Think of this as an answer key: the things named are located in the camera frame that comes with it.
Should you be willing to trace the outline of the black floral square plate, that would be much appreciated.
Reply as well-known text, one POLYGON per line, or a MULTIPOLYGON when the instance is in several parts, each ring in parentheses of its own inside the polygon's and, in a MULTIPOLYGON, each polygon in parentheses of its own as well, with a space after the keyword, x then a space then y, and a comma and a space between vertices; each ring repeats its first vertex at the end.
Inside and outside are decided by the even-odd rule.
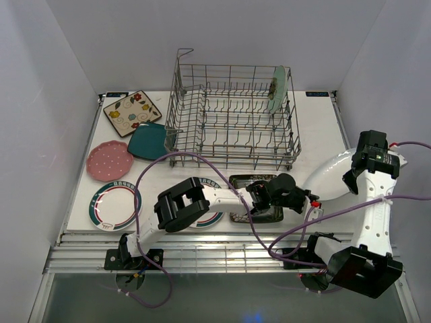
MULTIPOLYGON (((229 182, 235 189, 246 188, 253 182, 263 180, 270 181, 275 178, 275 174, 237 174, 229 177, 229 182)), ((277 223, 284 219, 284 211, 281 207, 271 206, 265 213, 253 213, 253 223, 277 223)), ((249 223, 247 214, 239 215, 230 213, 230 220, 235 223, 249 223)))

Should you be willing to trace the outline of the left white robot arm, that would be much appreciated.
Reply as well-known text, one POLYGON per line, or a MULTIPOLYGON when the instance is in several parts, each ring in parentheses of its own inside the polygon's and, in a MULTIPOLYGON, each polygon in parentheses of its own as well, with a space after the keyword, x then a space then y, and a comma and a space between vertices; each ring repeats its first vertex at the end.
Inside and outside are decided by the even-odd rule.
POLYGON ((207 213, 258 215, 272 207, 282 207, 301 214, 318 199, 285 173, 238 190, 213 188, 203 185, 197 177, 187 178, 160 193, 153 213, 137 226, 134 234, 121 238, 119 260, 127 268, 137 268, 143 252, 148 252, 165 234, 182 231, 207 213))

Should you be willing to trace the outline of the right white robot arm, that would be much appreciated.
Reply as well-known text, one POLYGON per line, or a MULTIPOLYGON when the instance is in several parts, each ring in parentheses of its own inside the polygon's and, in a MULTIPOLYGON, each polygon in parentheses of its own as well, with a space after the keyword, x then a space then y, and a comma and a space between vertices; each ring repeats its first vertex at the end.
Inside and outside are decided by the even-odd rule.
POLYGON ((385 133, 360 133, 355 149, 349 149, 320 165, 305 181, 305 187, 323 201, 354 194, 364 208, 358 209, 353 238, 344 246, 333 234, 316 232, 307 241, 304 259, 312 267, 323 263, 327 272, 304 275, 310 289, 324 291, 329 285, 376 299, 403 271, 393 259, 389 238, 391 201, 399 177, 399 155, 389 151, 385 133))

